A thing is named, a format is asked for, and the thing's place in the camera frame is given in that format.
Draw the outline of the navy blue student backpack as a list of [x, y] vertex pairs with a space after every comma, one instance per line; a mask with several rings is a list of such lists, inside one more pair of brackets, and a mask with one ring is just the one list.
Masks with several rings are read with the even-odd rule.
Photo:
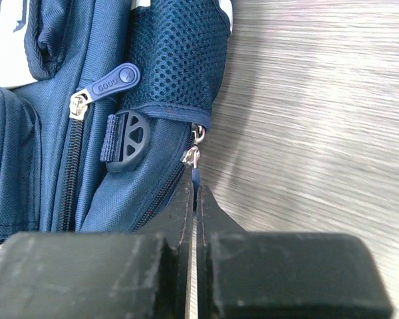
[[0, 1], [0, 248], [137, 231], [210, 127], [231, 1]]

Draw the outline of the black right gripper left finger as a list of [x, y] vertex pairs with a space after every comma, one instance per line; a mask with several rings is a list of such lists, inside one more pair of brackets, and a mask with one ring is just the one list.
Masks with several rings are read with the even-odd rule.
[[17, 233], [0, 249], [0, 318], [184, 318], [194, 189], [135, 233]]

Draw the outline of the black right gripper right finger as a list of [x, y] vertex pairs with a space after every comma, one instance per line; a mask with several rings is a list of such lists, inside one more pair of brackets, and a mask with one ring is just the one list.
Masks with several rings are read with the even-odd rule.
[[366, 244], [346, 233], [253, 232], [196, 195], [200, 318], [391, 318]]

